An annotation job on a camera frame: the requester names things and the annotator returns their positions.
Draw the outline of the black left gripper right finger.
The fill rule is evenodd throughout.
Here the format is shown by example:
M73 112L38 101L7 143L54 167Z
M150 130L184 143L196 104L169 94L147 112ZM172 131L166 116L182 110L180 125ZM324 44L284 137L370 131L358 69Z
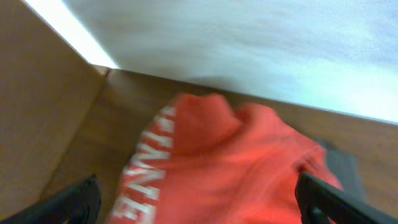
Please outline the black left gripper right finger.
M303 172L295 186L295 198L304 224L397 224L397 219L376 210L340 189Z

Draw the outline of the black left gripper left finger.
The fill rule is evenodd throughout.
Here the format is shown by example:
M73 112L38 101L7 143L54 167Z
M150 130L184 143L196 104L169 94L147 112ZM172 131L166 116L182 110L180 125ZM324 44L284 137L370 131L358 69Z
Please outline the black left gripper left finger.
M1 220L1 224L95 223L100 210L100 188L91 174Z

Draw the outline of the orange red printed t-shirt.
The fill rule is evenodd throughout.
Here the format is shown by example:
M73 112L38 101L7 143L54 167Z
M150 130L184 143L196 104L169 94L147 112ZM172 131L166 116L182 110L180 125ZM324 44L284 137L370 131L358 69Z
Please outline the orange red printed t-shirt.
M299 174L338 187L325 150L264 105L182 94L141 132L108 223L299 223Z

